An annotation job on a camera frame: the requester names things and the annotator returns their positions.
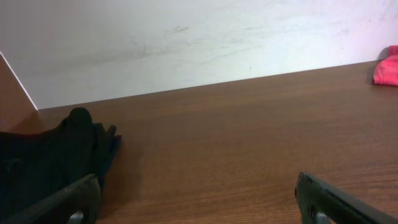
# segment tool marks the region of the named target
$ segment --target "black cloth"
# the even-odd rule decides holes
[[[103,181],[115,150],[116,127],[93,124],[73,109],[56,128],[35,135],[0,133],[0,220],[87,174]]]

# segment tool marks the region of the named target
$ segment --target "table top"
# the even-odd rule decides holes
[[[98,223],[300,223],[300,171],[398,217],[398,88],[376,63],[75,105],[123,135]]]

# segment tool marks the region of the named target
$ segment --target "red fabric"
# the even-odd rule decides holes
[[[390,46],[388,52],[388,58],[374,70],[373,80],[378,85],[398,86],[398,45]]]

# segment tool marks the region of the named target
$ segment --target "white wall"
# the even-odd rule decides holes
[[[396,0],[0,2],[39,108],[376,60],[397,29]]]

